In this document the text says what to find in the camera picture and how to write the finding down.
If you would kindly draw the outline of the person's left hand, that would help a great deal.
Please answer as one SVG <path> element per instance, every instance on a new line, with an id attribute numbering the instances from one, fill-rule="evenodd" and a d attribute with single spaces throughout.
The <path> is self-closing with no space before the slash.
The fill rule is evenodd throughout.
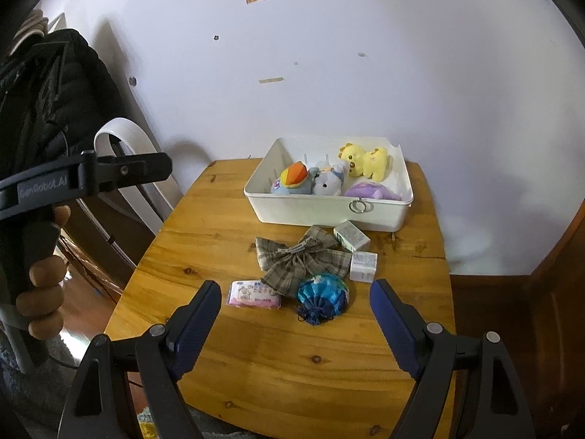
<path id="1" fill-rule="evenodd" d="M 57 255 L 38 260 L 29 270 L 33 289 L 17 297 L 16 308 L 29 319 L 29 334 L 40 341 L 60 334 L 64 317 L 64 290 L 60 283 L 67 273 L 67 264 Z"/>

